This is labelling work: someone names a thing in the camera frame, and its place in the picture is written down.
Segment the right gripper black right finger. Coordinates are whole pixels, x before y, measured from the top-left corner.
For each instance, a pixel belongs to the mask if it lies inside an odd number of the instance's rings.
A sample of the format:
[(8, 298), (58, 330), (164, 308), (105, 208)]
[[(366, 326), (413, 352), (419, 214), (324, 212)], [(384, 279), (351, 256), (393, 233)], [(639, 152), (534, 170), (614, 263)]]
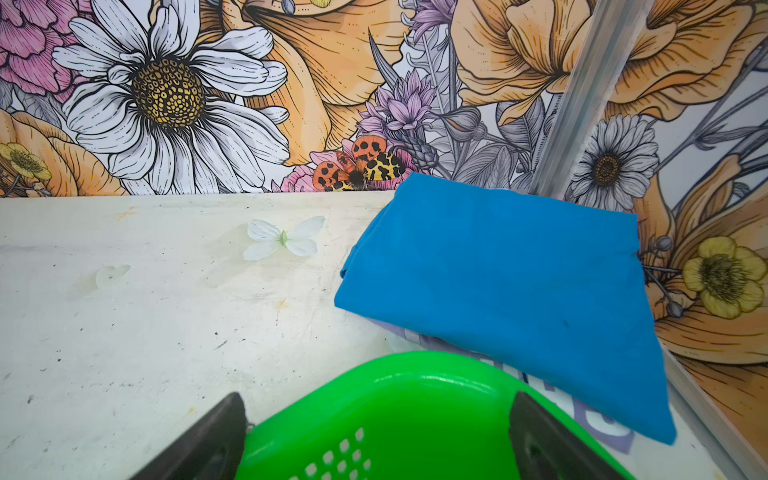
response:
[(521, 479), (626, 479), (527, 393), (516, 394), (509, 419)]

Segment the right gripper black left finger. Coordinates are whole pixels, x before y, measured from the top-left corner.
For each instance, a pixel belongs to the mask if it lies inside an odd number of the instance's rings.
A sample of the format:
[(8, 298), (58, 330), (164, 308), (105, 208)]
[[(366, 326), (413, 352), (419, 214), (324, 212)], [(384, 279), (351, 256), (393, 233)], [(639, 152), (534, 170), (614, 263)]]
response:
[(132, 480), (232, 480), (245, 450), (248, 421), (232, 392), (135, 473)]

